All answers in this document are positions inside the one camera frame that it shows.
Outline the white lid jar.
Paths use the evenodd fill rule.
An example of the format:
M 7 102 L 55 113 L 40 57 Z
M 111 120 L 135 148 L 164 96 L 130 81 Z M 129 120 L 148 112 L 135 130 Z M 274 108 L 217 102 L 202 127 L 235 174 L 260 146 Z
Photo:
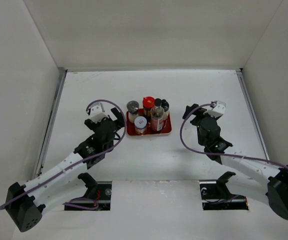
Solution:
M 134 120 L 134 128 L 135 128 L 135 132 L 138 135 L 142 135 L 146 132 L 147 130 L 147 119 L 144 116 L 138 116 L 135 120 Z

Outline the clear lid pepper grinder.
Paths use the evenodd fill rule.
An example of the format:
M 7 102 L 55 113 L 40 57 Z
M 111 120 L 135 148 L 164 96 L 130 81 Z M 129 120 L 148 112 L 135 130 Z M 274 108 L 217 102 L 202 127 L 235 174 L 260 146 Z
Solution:
M 133 124 L 135 119 L 139 116 L 140 105 L 137 101 L 131 100 L 126 104 L 128 111 L 128 120 Z

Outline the black cap white spice bottle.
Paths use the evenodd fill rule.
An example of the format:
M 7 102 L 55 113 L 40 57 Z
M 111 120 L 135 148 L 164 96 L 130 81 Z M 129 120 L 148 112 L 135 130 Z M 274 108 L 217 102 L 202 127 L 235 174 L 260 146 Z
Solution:
M 168 118 L 168 116 L 169 116 L 169 111 L 170 111 L 170 105 L 169 105 L 169 103 L 167 102 L 166 99 L 162 99 L 161 100 L 161 107 L 164 110 L 163 120 L 166 120 Z

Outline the black cap tall sauce bottle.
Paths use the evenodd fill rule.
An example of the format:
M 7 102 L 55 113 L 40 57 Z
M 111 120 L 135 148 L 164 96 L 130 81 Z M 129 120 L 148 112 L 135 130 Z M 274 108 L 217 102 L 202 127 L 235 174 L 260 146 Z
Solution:
M 164 125 L 164 109 L 162 107 L 162 100 L 156 98 L 154 106 L 150 110 L 151 120 L 150 126 L 154 132 L 160 132 Z

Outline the red lid sauce jar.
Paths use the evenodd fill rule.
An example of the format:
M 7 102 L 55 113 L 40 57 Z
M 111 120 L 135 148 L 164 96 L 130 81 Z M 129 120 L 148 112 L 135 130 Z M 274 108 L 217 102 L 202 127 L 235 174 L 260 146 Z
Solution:
M 155 98 L 152 96 L 146 96 L 142 100 L 143 115 L 148 121 L 151 120 L 151 109 L 155 106 Z

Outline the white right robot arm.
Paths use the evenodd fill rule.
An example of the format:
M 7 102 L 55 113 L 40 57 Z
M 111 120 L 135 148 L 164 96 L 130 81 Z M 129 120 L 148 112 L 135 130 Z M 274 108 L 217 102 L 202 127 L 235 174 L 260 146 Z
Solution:
M 190 123 L 196 127 L 197 142 L 204 149 L 199 151 L 186 143 L 183 146 L 234 169 L 217 179 L 215 190 L 220 197 L 250 197 L 266 204 L 279 217 L 288 220 L 288 165 L 247 156 L 223 139 L 218 119 L 224 115 L 225 109 L 226 104 L 221 101 L 186 106 L 182 118 L 186 122 L 190 116 L 194 116 Z

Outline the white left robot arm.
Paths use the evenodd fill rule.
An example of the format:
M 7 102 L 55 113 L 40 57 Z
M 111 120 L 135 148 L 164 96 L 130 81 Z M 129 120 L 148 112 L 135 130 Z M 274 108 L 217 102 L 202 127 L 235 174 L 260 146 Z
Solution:
M 115 106 L 110 111 L 116 119 L 89 106 L 89 118 L 84 124 L 93 134 L 53 168 L 24 184 L 15 182 L 8 188 L 0 210 L 6 210 L 21 233 L 35 227 L 58 205 L 71 205 L 75 199 L 89 200 L 96 195 L 98 183 L 88 171 L 122 141 L 124 136 L 118 132 L 126 128 L 121 108 Z

